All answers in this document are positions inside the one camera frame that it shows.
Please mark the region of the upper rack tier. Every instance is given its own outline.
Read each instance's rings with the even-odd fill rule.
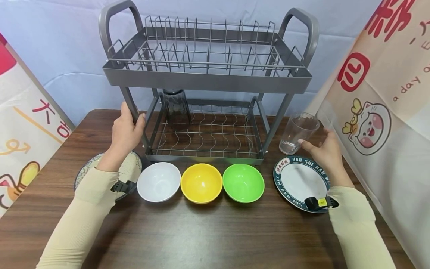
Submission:
[[[147,16],[144,25],[131,1],[116,10],[105,9],[99,28],[108,61],[103,66],[111,85],[188,90],[220,90],[255,93],[303,93],[312,76],[307,69],[318,40],[313,16],[291,9],[279,32],[269,22],[252,25],[200,22]],[[112,43],[110,17],[130,8],[137,34],[128,42]],[[308,45],[302,56],[284,41],[292,16],[309,29]]]

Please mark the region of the dish rack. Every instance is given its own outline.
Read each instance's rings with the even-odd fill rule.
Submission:
[[[126,43],[112,43],[110,19],[125,9],[131,10],[137,33]],[[293,16],[308,29],[303,56],[283,41]],[[275,29],[273,22],[247,25],[242,21],[201,22],[197,18],[160,16],[145,17],[143,25],[131,0],[102,9],[99,31],[107,55],[103,71],[111,85],[120,87],[134,120],[139,111],[129,87],[152,88],[154,97],[147,110],[147,122],[154,118],[154,130],[147,135],[147,124],[142,137],[150,161],[262,163],[291,99],[305,92],[312,78],[307,67],[319,37],[317,19],[296,8],[287,12],[279,31]],[[187,130],[175,131],[167,124],[163,106],[156,111],[163,104],[159,89],[258,95],[250,101],[187,99],[192,124]],[[265,93],[284,94],[271,125],[262,105]],[[263,142],[254,112],[262,121]]]

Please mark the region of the hand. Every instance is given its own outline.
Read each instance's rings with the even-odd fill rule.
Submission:
[[[121,104],[121,116],[114,121],[112,126],[111,146],[104,153],[97,169],[117,172],[130,151],[139,144],[145,124],[145,114],[140,114],[136,125],[134,125],[132,114],[126,102],[123,102]]]
[[[299,139],[301,147],[308,151],[312,158],[324,169],[329,176],[332,186],[353,187],[351,179],[342,163],[342,153],[336,134],[332,130],[324,129],[327,137],[320,147]]]

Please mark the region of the cartoon cat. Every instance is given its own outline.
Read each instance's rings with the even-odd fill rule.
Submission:
[[[15,183],[9,174],[0,176],[0,207],[8,209],[33,181],[39,171],[40,165],[35,161],[31,161],[21,170],[18,183]]]
[[[361,105],[359,99],[354,99],[351,108],[353,113],[350,122],[346,122],[342,132],[363,155],[372,155],[382,148],[390,135],[391,116],[382,104],[365,102]]]

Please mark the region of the drinking glass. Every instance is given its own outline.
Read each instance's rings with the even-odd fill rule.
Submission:
[[[164,109],[169,126],[180,131],[191,125],[190,109],[184,90],[163,89]]]
[[[293,155],[300,148],[299,139],[308,140],[319,128],[319,120],[306,112],[291,115],[282,135],[279,149],[287,155]]]

